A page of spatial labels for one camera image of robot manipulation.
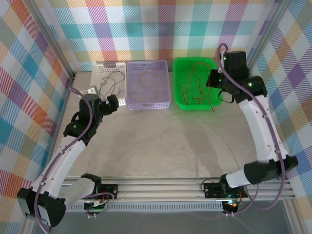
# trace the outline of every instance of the plaid wallpaper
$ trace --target plaid wallpaper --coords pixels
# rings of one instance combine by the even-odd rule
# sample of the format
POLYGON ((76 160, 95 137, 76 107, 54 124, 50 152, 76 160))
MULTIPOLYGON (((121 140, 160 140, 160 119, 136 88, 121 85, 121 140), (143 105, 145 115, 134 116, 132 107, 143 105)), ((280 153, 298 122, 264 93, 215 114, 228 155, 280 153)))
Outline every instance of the plaid wallpaper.
POLYGON ((166 59, 171 69, 173 58, 214 58, 221 42, 232 49, 251 43, 251 48, 251 35, 258 35, 265 20, 260 16, 266 0, 37 0, 37 4, 73 70, 91 71, 96 61, 145 59, 166 59))
POLYGON ((17 192, 46 163, 70 80, 24 3, 0 3, 0 234, 15 234, 17 192))
POLYGON ((256 39, 254 40, 253 46, 250 49, 248 55, 247 55, 247 59, 250 59, 253 54, 254 54, 254 50, 256 49, 256 47, 258 46, 260 40, 262 39, 263 33, 265 32, 265 30, 267 29, 268 25, 269 25, 269 21, 271 20, 272 16, 274 15, 274 12, 277 8, 279 0, 274 0, 274 3, 272 4, 270 11, 268 12, 263 25, 261 26, 258 35, 256 36, 256 39))
POLYGON ((312 0, 292 0, 253 73, 265 79, 278 132, 298 158, 288 177, 312 233, 312 0))

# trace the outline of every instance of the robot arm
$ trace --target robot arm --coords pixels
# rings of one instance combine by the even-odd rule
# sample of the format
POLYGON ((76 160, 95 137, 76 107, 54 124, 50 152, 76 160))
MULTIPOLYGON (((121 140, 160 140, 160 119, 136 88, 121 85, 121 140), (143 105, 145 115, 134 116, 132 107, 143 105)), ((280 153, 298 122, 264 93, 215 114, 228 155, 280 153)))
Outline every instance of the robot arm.
MULTIPOLYGON (((211 71, 206 86, 221 88, 222 91, 231 94, 236 103, 239 104, 248 121, 257 152, 256 162, 245 164, 243 169, 221 176, 220 187, 222 193, 226 195, 228 192, 235 191, 243 185, 257 184, 280 177, 281 163, 275 150, 276 146, 274 145, 271 132, 266 123, 266 118, 269 118, 271 123, 273 123, 273 120, 269 111, 267 89, 263 79, 259 76, 249 77, 249 69, 246 65, 246 53, 243 51, 221 54, 220 59, 225 71, 237 83, 251 92, 267 113, 267 116, 263 116, 256 101, 232 84, 220 69, 211 71)), ((273 131, 277 138, 285 171, 289 171, 298 165, 297 158, 295 156, 288 156, 288 152, 282 145, 274 125, 273 131)))
POLYGON ((96 94, 86 94, 85 97, 91 106, 93 114, 92 124, 88 131, 78 139, 76 143, 62 153, 51 168, 45 182, 42 183, 42 177, 50 167, 53 159, 62 152, 67 145, 73 142, 88 125, 90 112, 86 102, 81 99, 79 102, 79 112, 74 114, 71 122, 66 126, 64 137, 56 153, 53 155, 52 160, 50 160, 50 163, 31 187, 29 189, 21 188, 17 195, 23 214, 27 218, 36 220, 34 210, 35 195, 39 186, 42 185, 38 198, 39 213, 42 222, 50 227, 58 225, 65 214, 66 208, 73 205, 79 199, 90 194, 101 192, 99 191, 101 189, 100 177, 91 174, 82 175, 76 183, 69 187, 62 188, 61 190, 66 175, 76 158, 86 148, 90 139, 96 133, 103 116, 111 114, 118 108, 118 99, 115 95, 107 98, 109 103, 105 101, 102 102, 96 94))

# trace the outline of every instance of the white plastic basket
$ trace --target white plastic basket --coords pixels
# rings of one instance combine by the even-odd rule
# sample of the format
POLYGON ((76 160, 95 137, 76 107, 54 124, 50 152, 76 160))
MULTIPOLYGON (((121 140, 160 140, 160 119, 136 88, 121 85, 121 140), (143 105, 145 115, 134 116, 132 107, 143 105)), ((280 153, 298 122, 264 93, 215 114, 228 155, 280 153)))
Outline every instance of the white plastic basket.
POLYGON ((171 102, 166 60, 127 63, 126 101, 132 110, 167 109, 171 102))
POLYGON ((124 106, 126 105, 125 78, 125 62, 95 64, 92 69, 91 85, 95 85, 97 87, 102 100, 107 100, 109 95, 115 94, 118 98, 119 106, 124 106))

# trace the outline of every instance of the black bracket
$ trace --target black bracket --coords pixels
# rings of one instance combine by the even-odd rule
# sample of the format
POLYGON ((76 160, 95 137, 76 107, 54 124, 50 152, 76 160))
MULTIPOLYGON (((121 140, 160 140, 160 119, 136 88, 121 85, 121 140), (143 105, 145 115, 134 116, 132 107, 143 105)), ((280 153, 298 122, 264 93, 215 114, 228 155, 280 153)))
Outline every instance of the black bracket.
POLYGON ((223 213, 228 214, 228 213, 236 213, 238 211, 239 208, 239 204, 237 204, 236 206, 233 206, 233 204, 229 204, 227 201, 223 201, 222 202, 222 206, 223 206, 223 213))
POLYGON ((204 183, 205 198, 246 198, 248 197, 242 186, 223 193, 220 183, 204 183))
MULTIPOLYGON (((114 195, 114 199, 117 199, 117 194, 118 194, 118 185, 117 184, 101 184, 98 187, 97 193, 103 193, 103 192, 108 192, 114 195)), ((101 205, 95 206, 94 202, 85 202, 83 205, 84 210, 92 209, 92 210, 99 210, 102 211, 105 208, 105 200, 111 200, 111 196, 109 195, 99 195, 93 198, 90 198, 92 200, 99 199, 101 205)))
MULTIPOLYGON (((17 199, 22 213, 26 216, 26 218, 30 218, 32 220, 37 220, 34 208, 35 196, 36 192, 33 191, 33 187, 30 187, 29 189, 21 188, 17 194, 17 199)), ((40 214, 42 222, 50 227, 57 226, 66 211, 64 202, 64 198, 54 199, 49 196, 48 192, 39 194, 38 205, 45 210, 40 214)))
MULTIPOLYGON (((116 111, 119 107, 119 102, 116 95, 110 95, 107 97, 108 103, 102 101, 96 94, 85 94, 84 97, 89 102, 92 109, 92 123, 88 131, 81 137, 85 145, 87 146, 91 138, 97 133, 97 128, 103 121, 103 116, 110 115, 116 111)), ((90 118, 89 108, 84 99, 79 101, 79 111, 74 114, 71 122, 66 126, 64 131, 64 137, 72 136, 78 137, 88 125, 90 118)))

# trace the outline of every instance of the purple cable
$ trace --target purple cable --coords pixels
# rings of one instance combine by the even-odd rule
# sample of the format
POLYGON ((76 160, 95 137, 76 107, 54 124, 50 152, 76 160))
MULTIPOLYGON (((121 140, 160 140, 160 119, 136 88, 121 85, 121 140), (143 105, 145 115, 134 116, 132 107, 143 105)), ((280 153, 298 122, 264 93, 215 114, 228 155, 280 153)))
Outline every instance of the purple cable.
MULTIPOLYGON (((217 54, 219 55, 221 53, 221 48, 222 46, 225 47, 225 53, 228 51, 228 46, 225 44, 225 43, 221 43, 218 47, 218 51, 217 51, 217 54)), ((257 104, 257 106, 259 107, 262 115, 264 116, 266 122, 267 122, 267 125, 268 125, 268 128, 270 130, 270 133, 271 133, 271 136, 272 136, 272 139, 273 139, 273 142, 274 142, 274 145, 276 147, 276 152, 277 152, 277 156, 278 156, 278 159, 281 163, 281 170, 282 170, 282 176, 281 176, 281 186, 278 190, 278 194, 276 195, 276 198, 273 200, 272 204, 268 207, 262 207, 262 206, 259 206, 255 201, 254 199, 252 199, 252 197, 250 196, 250 194, 248 193, 248 191, 246 192, 247 196, 249 197, 250 201, 258 208, 262 209, 262 210, 269 210, 271 208, 273 208, 277 203, 278 203, 278 200, 283 192, 283 187, 284 187, 284 184, 285 184, 285 177, 286 177, 286 172, 285 172, 285 165, 284 165, 284 160, 283 160, 283 156, 280 152, 280 148, 279 148, 279 145, 278 145, 278 141, 277 141, 277 138, 276 138, 276 135, 275 135, 275 132, 274 132, 274 129, 273 129, 273 126, 272 126, 272 123, 270 121, 270 119, 268 118, 268 115, 266 113, 266 111, 264 110, 263 106, 261 105, 261 103, 257 100, 257 98, 251 93, 249 92, 247 89, 245 89, 243 86, 241 86, 239 83, 237 83, 232 77, 230 77, 230 75, 225 71, 224 67, 222 66, 222 63, 219 59, 217 59, 217 63, 218 63, 218 66, 220 67, 221 71, 223 72, 223 74, 226 76, 226 78, 233 84, 235 85, 237 88, 239 88, 240 90, 242 90, 243 92, 245 92, 246 94, 248 94, 252 99, 253 101, 255 101, 255 103, 257 104)))
MULTIPOLYGON (((252 200, 255 200, 255 198, 256 198, 257 195, 258 195, 258 192, 259 192, 259 185, 257 185, 257 190, 256 190, 256 192, 255 192, 255 194, 254 194, 252 200)), ((243 221, 241 221, 239 218, 235 217, 235 215, 244 212, 244 211, 247 210, 251 205, 252 205, 252 203, 249 203, 248 206, 246 206, 243 210, 234 213, 234 214, 233 214, 233 218, 235 218, 238 222, 240 222, 245 228, 249 229, 252 233, 257 233, 255 230, 253 230, 251 227, 249 227, 247 224, 245 224, 245 223, 244 223, 243 221)), ((205 220, 213 220, 213 219, 217 219, 217 218, 222 218, 222 217, 224 217, 223 214, 218 215, 218 216, 215 216, 215 217, 202 217, 202 216, 197 215, 197 214, 192 214, 192 215, 195 216, 195 217, 198 217, 198 218, 205 219, 205 220)))
POLYGON ((101 212, 98 213, 96 216, 94 216, 94 218, 95 218, 95 217, 98 217, 98 216, 100 216, 100 215, 102 215, 106 210, 108 210, 108 209, 112 206, 112 204, 113 204, 113 202, 114 202, 114 200, 115 200, 114 194, 108 193, 108 192, 103 192, 103 193, 98 193, 98 194, 90 194, 90 195, 85 196, 83 199, 85 199, 85 198, 90 198, 90 197, 94 197, 94 196, 99 196, 99 195, 110 195, 110 196, 112 196, 113 201, 112 201, 112 203, 111 203, 109 206, 107 206, 103 211, 101 211, 101 212))
MULTIPOLYGON (((68 150, 73 144, 75 144, 78 141, 78 139, 80 139, 87 132, 87 130, 90 128, 91 123, 92 123, 93 114, 92 114, 92 109, 91 109, 90 103, 88 102, 86 97, 84 97, 83 94, 81 92, 79 92, 77 89, 71 87, 70 90, 74 94, 80 95, 82 97, 82 99, 86 102, 86 104, 88 106, 88 109, 89 109, 89 112, 90 112, 89 123, 88 123, 87 127, 83 130, 83 132, 75 140, 72 141, 72 143, 70 143, 61 152, 59 152, 58 155, 56 155, 56 157, 51 162, 50 166, 47 168, 47 171, 45 172, 45 174, 44 174, 44 176, 42 178, 41 183, 44 183, 44 181, 47 179, 47 177, 48 177, 51 169, 53 168, 54 164, 56 163, 56 161, 66 152, 66 150, 68 150)), ((36 219, 37 219, 37 221, 39 223, 39 226, 42 228, 44 233, 49 234, 51 232, 51 228, 50 228, 50 230, 46 229, 46 227, 44 226, 44 224, 43 224, 43 222, 42 222, 42 220, 40 218, 40 215, 39 215, 38 198, 39 198, 39 194, 40 194, 41 189, 42 189, 42 185, 40 184, 39 187, 38 187, 38 190, 36 192, 35 202, 34 202, 35 216, 36 216, 36 219)))

